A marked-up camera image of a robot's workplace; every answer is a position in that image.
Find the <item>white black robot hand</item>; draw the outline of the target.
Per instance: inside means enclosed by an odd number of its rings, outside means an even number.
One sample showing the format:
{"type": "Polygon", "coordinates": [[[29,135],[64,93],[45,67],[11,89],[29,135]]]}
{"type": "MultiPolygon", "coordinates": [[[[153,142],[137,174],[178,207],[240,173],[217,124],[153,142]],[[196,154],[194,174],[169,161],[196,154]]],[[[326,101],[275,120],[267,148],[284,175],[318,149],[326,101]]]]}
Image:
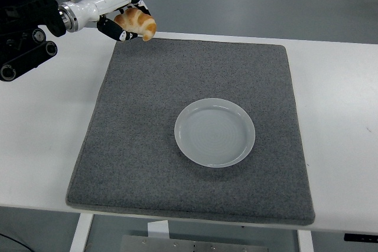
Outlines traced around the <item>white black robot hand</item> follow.
{"type": "Polygon", "coordinates": [[[68,32],[77,32],[89,22],[116,41],[142,36],[152,39],[157,25],[143,0],[82,0],[63,2],[59,13],[68,32]]]}

